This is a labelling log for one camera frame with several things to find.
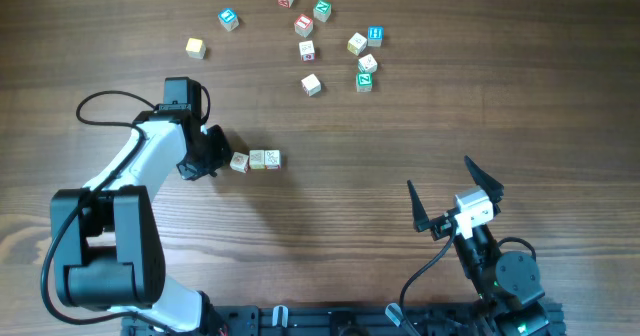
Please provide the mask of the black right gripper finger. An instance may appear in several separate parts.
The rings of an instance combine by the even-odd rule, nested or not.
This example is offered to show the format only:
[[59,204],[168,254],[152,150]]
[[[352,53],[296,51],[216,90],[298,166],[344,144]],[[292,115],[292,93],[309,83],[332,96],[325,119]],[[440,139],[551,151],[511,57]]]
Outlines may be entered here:
[[416,232],[424,232],[430,228],[430,220],[420,197],[411,180],[407,181],[407,187],[411,200],[413,228]]
[[469,156],[464,156],[464,162],[475,184],[487,194],[492,202],[500,202],[504,196],[503,184],[483,171]]

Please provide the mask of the red drawing wooden block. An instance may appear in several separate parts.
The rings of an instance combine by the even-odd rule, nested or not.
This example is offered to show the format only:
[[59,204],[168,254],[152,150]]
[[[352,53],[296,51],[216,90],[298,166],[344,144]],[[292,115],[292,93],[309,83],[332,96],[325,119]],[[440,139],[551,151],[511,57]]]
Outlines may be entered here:
[[232,170],[246,173],[249,170],[249,156],[240,152],[235,152],[230,161]]

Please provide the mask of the yellow edged wooden block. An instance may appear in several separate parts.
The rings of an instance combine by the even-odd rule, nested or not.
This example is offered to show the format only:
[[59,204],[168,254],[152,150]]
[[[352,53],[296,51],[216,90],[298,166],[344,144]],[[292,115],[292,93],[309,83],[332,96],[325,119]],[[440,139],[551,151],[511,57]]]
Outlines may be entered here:
[[255,170],[263,170],[266,168],[264,150],[249,151],[249,167]]

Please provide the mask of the white red striped block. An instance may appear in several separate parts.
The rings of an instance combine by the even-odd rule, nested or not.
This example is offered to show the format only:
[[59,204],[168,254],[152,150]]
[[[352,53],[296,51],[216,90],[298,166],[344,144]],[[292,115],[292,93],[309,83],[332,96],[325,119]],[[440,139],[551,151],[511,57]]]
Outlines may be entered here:
[[280,169],[282,165],[281,152],[279,150],[265,150],[264,165],[269,170]]

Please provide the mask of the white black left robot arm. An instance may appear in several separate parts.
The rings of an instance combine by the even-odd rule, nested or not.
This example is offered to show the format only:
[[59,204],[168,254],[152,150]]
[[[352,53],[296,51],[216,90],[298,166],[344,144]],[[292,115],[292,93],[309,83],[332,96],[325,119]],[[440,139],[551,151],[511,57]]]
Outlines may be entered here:
[[182,179],[214,177],[232,150],[218,125],[206,125],[211,98],[188,77],[164,82],[161,103],[126,123],[131,136],[111,163],[84,186],[61,189],[50,203],[52,241],[41,269],[46,310],[53,304],[96,312],[91,325],[117,318],[165,335],[225,335],[228,326],[208,296],[166,273],[152,201],[171,170]]

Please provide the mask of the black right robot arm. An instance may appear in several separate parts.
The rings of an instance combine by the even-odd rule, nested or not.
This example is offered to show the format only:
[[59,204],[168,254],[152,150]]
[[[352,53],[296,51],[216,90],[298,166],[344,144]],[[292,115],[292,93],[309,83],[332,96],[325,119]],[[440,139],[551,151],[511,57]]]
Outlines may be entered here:
[[431,219],[411,181],[413,227],[428,231],[434,240],[448,239],[445,246],[404,284],[398,307],[407,332],[417,329],[408,320],[405,298],[409,287],[455,248],[466,277],[479,301],[471,306],[471,327],[484,335],[534,335],[551,330],[551,317],[540,300],[541,285],[535,248],[518,237],[496,240],[488,223],[500,213],[504,186],[483,171],[470,157],[464,158],[475,186],[454,196],[454,207]]

